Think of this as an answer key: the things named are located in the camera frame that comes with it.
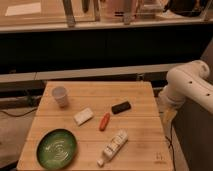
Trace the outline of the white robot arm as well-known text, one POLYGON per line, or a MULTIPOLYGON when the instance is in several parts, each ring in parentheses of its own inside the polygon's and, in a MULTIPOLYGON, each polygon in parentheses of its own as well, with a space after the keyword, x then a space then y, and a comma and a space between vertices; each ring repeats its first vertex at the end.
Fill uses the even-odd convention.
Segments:
POLYGON ((209 66, 202 60, 178 65, 167 72, 167 85, 159 98, 165 106, 178 109, 188 97, 213 114, 213 85, 206 81, 209 75, 209 66))

